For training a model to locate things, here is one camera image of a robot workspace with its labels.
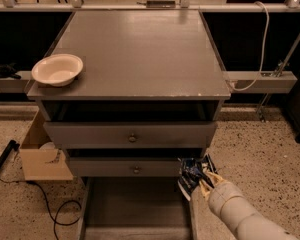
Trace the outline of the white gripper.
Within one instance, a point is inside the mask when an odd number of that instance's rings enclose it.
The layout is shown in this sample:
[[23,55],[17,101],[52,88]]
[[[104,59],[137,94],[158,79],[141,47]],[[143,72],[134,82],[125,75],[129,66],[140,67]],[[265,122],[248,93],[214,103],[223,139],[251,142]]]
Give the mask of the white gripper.
[[206,171],[206,182],[216,186],[213,190],[204,181],[199,181],[201,193],[211,212],[223,222],[240,222],[244,218],[245,198],[238,187],[217,173]]

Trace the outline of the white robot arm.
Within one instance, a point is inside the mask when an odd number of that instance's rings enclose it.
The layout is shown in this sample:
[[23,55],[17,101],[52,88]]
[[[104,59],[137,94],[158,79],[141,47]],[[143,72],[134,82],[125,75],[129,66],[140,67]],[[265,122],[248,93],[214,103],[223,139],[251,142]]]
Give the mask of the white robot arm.
[[264,217],[232,182],[209,171],[203,175],[199,186],[210,211],[237,240],[298,240]]

